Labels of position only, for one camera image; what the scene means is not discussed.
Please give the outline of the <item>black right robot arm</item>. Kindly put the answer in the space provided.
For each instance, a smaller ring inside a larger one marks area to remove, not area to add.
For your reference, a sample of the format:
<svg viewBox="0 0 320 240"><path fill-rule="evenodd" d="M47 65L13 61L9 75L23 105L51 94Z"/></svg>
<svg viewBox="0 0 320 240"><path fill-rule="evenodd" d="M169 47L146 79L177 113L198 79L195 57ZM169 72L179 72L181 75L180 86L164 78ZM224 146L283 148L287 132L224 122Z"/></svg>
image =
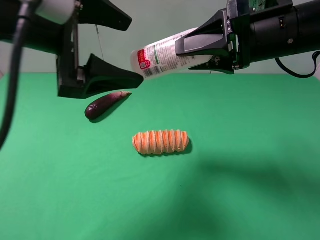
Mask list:
<svg viewBox="0 0 320 240"><path fill-rule="evenodd" d="M251 63L312 52L320 55L320 3L229 0L210 20L175 43L179 57L209 56L199 71L234 74Z"/></svg>

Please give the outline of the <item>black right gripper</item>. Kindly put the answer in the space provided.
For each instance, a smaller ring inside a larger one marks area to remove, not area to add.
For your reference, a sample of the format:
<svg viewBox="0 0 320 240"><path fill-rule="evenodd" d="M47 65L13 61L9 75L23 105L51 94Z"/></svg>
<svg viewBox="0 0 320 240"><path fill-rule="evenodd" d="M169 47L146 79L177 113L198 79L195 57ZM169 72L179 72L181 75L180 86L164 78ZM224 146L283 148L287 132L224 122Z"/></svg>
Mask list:
<svg viewBox="0 0 320 240"><path fill-rule="evenodd" d="M250 2L228 0L223 12L226 36L221 33L188 34L175 42L175 53L179 57L213 56L208 62L189 70L233 75L250 66Z"/></svg>

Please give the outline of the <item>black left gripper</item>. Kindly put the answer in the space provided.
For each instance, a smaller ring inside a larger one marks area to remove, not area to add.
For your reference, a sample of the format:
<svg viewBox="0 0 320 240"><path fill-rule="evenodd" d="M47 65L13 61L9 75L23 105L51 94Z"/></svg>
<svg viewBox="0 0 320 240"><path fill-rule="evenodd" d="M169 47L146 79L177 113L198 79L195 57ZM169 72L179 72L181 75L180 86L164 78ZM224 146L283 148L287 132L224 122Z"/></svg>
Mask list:
<svg viewBox="0 0 320 240"><path fill-rule="evenodd" d="M59 97L88 99L110 91L136 89L143 83L142 75L118 68L94 54L83 68L79 65L78 23L127 31L132 21L109 0L74 1L73 13L63 27L62 49L56 58Z"/></svg>

